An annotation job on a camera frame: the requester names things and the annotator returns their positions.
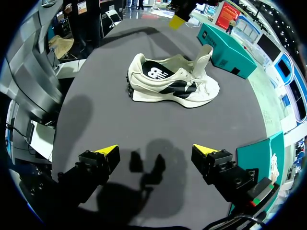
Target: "screen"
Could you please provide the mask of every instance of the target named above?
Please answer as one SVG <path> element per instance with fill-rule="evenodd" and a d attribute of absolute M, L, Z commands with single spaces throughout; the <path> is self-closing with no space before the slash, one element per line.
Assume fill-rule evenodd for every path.
<path fill-rule="evenodd" d="M 274 61 L 280 53 L 279 48 L 264 34 L 261 36 L 257 44 L 272 61 Z"/>
<path fill-rule="evenodd" d="M 290 88 L 292 90 L 292 93 L 293 93 L 293 96 L 294 96 L 294 99 L 295 101 L 297 101 L 299 98 L 301 98 L 301 93 L 298 89 L 298 86 L 297 86 L 297 83 L 295 80 L 293 80 L 291 83 L 290 83 Z"/>
<path fill-rule="evenodd" d="M 215 7 L 214 7 L 214 6 L 209 6 L 209 8 L 208 8 L 208 10 L 207 10 L 207 13 L 208 13 L 208 14 L 214 15 L 214 13 L 215 13 Z"/>
<path fill-rule="evenodd" d="M 206 4 L 200 5 L 200 4 L 196 3 L 196 9 L 199 10 L 199 11 L 204 11 L 205 6 L 206 6 Z"/>
<path fill-rule="evenodd" d="M 304 117 L 306 116 L 306 109 L 305 109 L 305 106 L 304 106 L 303 98 L 299 99 L 296 102 L 296 104 L 297 104 L 297 108 L 298 108 L 300 118 L 304 119 Z"/>
<path fill-rule="evenodd" d="M 283 72 L 285 77 L 287 77 L 290 74 L 290 70 L 283 60 L 280 60 L 280 62 L 278 63 L 278 66 L 281 69 L 281 71 Z"/>

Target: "white wall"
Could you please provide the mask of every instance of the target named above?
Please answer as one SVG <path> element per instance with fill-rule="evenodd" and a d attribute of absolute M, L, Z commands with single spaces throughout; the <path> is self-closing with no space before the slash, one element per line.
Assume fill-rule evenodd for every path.
<path fill-rule="evenodd" d="M 307 122 L 304 122 L 284 135 L 284 147 L 295 144 L 307 136 Z"/>

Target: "teal panel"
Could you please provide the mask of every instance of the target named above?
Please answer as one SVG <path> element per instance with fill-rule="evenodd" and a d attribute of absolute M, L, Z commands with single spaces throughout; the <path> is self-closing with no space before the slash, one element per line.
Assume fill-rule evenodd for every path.
<path fill-rule="evenodd" d="M 237 163 L 242 169 L 259 169 L 258 182 L 270 176 L 271 149 L 270 139 L 238 148 Z"/>
<path fill-rule="evenodd" d="M 258 182 L 263 177 L 269 177 L 271 174 L 271 157 L 273 154 L 277 156 L 277 168 L 279 176 L 276 183 L 281 185 L 283 177 L 283 165 L 284 165 L 284 140 L 283 132 L 269 137 L 266 140 L 251 144 L 248 146 L 240 147 L 237 149 L 237 163 L 243 169 L 259 169 Z M 265 208 L 266 211 L 270 209 L 276 200 L 277 195 Z"/>
<path fill-rule="evenodd" d="M 212 62 L 216 67 L 232 72 L 240 70 L 236 75 L 246 79 L 257 67 L 251 55 L 233 37 L 223 30 L 203 23 L 198 39 L 205 45 L 214 48 Z"/>

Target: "gray table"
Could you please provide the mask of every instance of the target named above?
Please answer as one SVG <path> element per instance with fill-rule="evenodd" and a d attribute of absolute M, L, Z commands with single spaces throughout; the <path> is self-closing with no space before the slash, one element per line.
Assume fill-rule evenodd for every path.
<path fill-rule="evenodd" d="M 219 95 L 209 104 L 186 109 L 175 102 L 133 102 L 126 92 L 126 73 L 138 53 L 151 59 L 183 54 L 194 59 L 201 47 L 199 27 L 170 29 L 166 22 L 124 20 L 82 66 L 59 115 L 53 149 L 53 175 L 65 172 L 85 150 L 119 144 L 121 162 L 108 184 L 85 203 L 101 221 L 201 229 L 227 215 L 230 204 L 203 181 L 191 162 L 194 143 L 213 149 L 236 148 L 266 138 L 265 126 L 249 81 L 209 63 Z M 158 154 L 166 170 L 147 202 L 139 192 L 142 173 L 130 172 L 131 152 L 146 172 Z"/>

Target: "yellow object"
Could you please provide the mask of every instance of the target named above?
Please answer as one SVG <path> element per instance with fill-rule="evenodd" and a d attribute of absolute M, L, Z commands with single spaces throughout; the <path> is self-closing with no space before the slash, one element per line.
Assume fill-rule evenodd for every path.
<path fill-rule="evenodd" d="M 73 38 L 64 39 L 64 38 L 61 38 L 58 35 L 55 35 L 49 41 L 49 48 L 50 49 L 53 48 L 57 59 L 60 59 L 71 49 L 71 47 L 73 45 L 73 41 L 74 41 Z"/>
<path fill-rule="evenodd" d="M 174 30 L 177 30 L 180 26 L 182 26 L 186 21 L 182 18 L 179 18 L 177 15 L 174 15 L 172 20 L 169 22 L 169 27 L 172 27 Z"/>
<path fill-rule="evenodd" d="M 205 156 L 207 156 L 209 153 L 212 153 L 212 152 L 218 152 L 218 150 L 210 149 L 210 148 L 207 148 L 201 145 L 197 145 L 197 144 L 194 144 L 193 146 L 198 148 L 198 150 L 201 151 Z"/>
<path fill-rule="evenodd" d="M 110 147 L 107 147 L 107 148 L 104 148 L 104 149 L 100 149 L 100 150 L 97 150 L 95 152 L 98 152 L 98 153 L 101 153 L 101 154 L 104 154 L 104 156 L 107 156 L 115 147 L 117 147 L 118 145 L 112 145 Z"/>

